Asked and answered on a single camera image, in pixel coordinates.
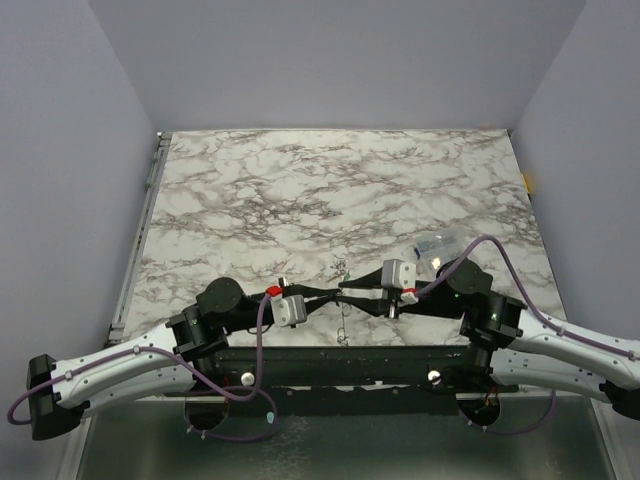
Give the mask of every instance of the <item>gray floor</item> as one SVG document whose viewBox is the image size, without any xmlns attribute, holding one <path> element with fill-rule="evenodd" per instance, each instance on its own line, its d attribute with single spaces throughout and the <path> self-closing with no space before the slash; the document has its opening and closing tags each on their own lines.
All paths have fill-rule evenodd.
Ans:
<svg viewBox="0 0 640 480">
<path fill-rule="evenodd" d="M 525 426 L 547 402 L 503 400 L 496 427 Z M 80 472 L 91 480 L 614 478 L 591 404 L 577 396 L 560 397 L 544 427 L 518 437 L 483 434 L 459 417 L 289 417 L 273 439 L 248 445 L 187 435 L 180 402 L 136 402 L 94 418 Z"/>
</svg>

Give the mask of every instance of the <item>yellow object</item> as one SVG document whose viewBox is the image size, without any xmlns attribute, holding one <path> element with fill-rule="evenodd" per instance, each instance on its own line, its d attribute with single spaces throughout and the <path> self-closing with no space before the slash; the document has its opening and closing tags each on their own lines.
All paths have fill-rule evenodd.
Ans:
<svg viewBox="0 0 640 480">
<path fill-rule="evenodd" d="M 531 195 L 534 191 L 533 188 L 533 179 L 531 177 L 531 175 L 529 175 L 528 173 L 523 173 L 522 174 L 522 180 L 524 181 L 524 188 L 527 189 L 527 193 L 529 195 Z"/>
</svg>

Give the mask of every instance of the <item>white wall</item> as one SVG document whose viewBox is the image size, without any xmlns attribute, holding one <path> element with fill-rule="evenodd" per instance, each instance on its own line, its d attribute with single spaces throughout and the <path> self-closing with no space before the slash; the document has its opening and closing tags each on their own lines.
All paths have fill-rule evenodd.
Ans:
<svg viewBox="0 0 640 480">
<path fill-rule="evenodd" d="M 99 348 L 155 146 L 85 0 L 0 6 L 0 407 L 29 358 Z M 22 417 L 28 415 L 21 409 Z M 0 422 L 0 478 L 55 478 L 65 439 Z"/>
<path fill-rule="evenodd" d="M 513 135 L 570 320 L 640 338 L 640 2 L 590 0 Z M 640 478 L 640 423 L 619 418 Z"/>
<path fill-rule="evenodd" d="M 515 127 L 584 0 L 89 0 L 159 130 Z"/>
</svg>

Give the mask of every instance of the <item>silver screw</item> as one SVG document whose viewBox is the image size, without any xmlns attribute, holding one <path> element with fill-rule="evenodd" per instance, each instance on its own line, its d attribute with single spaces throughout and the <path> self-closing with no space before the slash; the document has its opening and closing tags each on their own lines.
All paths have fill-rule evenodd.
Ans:
<svg viewBox="0 0 640 480">
<path fill-rule="evenodd" d="M 251 372 L 244 372 L 240 377 L 240 382 L 245 387 L 250 387 L 255 383 L 255 381 L 256 381 L 256 377 Z"/>
<path fill-rule="evenodd" d="M 427 373 L 427 380 L 431 385 L 438 385 L 442 381 L 442 375 L 437 370 L 431 370 Z"/>
</svg>

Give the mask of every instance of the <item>marble tabletop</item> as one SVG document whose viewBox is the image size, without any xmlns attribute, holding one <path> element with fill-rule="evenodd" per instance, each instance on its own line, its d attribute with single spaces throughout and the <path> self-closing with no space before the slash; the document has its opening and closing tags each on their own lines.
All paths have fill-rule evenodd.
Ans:
<svg viewBox="0 0 640 480">
<path fill-rule="evenodd" d="M 175 133 L 124 337 L 178 313 L 220 276 L 235 278 L 247 293 L 283 275 L 334 287 L 347 273 L 369 273 L 384 259 L 415 262 L 413 240 L 451 225 L 472 236 L 497 236 L 538 307 L 565 318 L 504 130 Z M 481 245 L 474 259 L 494 276 L 494 290 L 519 297 L 493 246 Z M 272 328 L 264 340 L 272 346 L 467 343 L 458 329 L 455 320 L 389 320 L 327 305 L 296 329 Z M 229 342 L 254 345 L 255 336 L 234 333 Z"/>
</svg>

